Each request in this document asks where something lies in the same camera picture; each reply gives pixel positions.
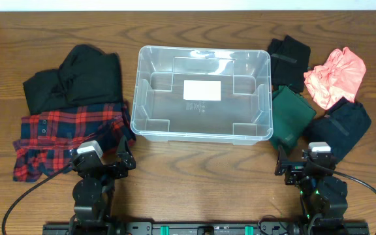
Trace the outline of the black cloth with tape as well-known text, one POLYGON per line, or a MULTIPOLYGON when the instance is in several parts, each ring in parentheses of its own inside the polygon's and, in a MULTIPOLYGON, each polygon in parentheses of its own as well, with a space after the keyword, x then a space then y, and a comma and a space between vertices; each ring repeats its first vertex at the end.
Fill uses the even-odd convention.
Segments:
POLYGON ((287 86, 295 93, 304 91, 304 73, 308 71, 311 48, 287 35, 272 39, 267 52, 271 59, 271 81, 275 90, 287 86))

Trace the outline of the dark green cloth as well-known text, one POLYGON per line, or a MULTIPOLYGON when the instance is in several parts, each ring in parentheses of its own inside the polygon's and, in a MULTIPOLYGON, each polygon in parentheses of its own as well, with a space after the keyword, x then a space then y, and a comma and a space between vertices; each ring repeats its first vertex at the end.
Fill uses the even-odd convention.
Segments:
POLYGON ((289 154, 298 143, 305 128, 311 123, 316 111, 300 94, 287 86, 279 86, 272 94, 274 133, 272 146, 281 146, 289 154))

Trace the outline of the black hooded sweatshirt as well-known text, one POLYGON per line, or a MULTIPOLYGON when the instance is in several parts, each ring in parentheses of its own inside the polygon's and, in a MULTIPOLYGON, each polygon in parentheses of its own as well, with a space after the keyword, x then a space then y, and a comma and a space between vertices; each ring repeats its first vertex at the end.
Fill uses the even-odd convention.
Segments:
POLYGON ((23 83, 31 115, 99 103, 123 102, 117 53, 75 46, 57 69, 36 72, 23 83))

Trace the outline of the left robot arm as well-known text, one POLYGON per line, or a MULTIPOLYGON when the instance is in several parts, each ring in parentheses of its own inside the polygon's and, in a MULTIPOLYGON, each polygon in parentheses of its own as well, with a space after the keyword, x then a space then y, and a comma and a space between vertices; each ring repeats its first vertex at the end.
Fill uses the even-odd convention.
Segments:
POLYGON ((126 137, 121 137, 116 161, 104 164, 99 143, 84 142, 72 158, 72 169, 82 178, 72 190, 74 216, 67 234, 125 234, 125 225, 111 216, 115 181, 136 168, 126 137))

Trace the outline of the red navy plaid shirt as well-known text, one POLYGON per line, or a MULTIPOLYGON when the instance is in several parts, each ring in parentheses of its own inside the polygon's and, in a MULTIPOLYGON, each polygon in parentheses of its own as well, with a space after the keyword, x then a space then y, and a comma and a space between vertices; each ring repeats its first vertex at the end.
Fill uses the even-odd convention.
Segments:
POLYGON ((136 142, 124 103, 91 104, 52 110, 22 118, 20 138, 13 142, 14 181, 34 182, 51 176, 72 160, 77 148, 95 140, 103 153, 117 150, 121 137, 136 142))

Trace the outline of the pink cloth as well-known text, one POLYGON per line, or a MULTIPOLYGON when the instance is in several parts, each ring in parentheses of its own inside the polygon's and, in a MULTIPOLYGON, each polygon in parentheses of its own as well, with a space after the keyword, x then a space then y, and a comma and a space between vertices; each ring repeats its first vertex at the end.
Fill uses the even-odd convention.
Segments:
POLYGON ((304 73, 304 84, 313 101, 328 110, 342 98, 354 102, 365 73, 360 57, 348 47, 337 48, 323 65, 304 73))

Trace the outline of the dark navy cloth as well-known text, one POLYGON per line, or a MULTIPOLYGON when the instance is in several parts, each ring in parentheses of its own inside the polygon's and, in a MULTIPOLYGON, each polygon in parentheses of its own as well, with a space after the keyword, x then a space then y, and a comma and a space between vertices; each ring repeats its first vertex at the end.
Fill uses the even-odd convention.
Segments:
POLYGON ((371 119, 360 102, 341 98, 322 117, 314 119, 303 135, 309 142, 326 142, 337 163, 355 147, 371 125, 371 119))

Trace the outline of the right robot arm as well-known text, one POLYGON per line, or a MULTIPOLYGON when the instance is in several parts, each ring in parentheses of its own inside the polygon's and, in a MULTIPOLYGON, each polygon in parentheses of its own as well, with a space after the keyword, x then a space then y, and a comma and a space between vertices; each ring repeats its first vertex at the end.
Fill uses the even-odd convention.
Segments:
POLYGON ((300 190, 300 203, 309 224, 335 227, 343 222, 348 208, 347 183, 333 176, 336 160, 326 142, 314 142, 302 152, 303 161, 290 161, 278 147, 275 175, 285 177, 286 185, 300 190))

